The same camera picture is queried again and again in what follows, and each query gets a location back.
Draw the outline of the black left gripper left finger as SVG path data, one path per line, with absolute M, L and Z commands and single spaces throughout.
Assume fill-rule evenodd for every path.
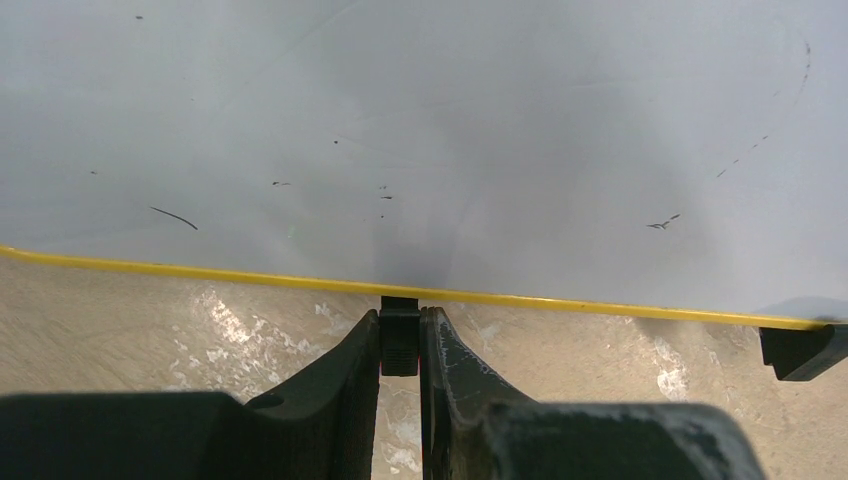
M 17 394 L 1 400 L 5 479 L 367 479 L 379 327 L 240 402 L 218 391 Z

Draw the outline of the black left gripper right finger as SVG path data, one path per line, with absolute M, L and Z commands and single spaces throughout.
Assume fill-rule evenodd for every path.
M 426 479 L 762 479 L 725 412 L 697 403 L 545 403 L 513 387 L 421 311 Z

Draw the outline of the yellow framed whiteboard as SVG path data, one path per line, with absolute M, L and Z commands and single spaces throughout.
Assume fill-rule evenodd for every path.
M 812 329 L 843 1 L 5 1 L 1 250 Z

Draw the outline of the black metal whiteboard stand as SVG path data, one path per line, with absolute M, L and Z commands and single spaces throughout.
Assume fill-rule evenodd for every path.
M 381 373 L 407 377 L 432 368 L 431 360 L 448 360 L 456 352 L 471 362 L 471 369 L 495 375 L 477 354 L 449 332 L 439 333 L 435 320 L 414 298 L 382 297 L 379 311 Z M 847 358 L 847 325 L 815 321 L 811 327 L 758 329 L 763 364 L 770 366 L 779 381 L 811 381 Z

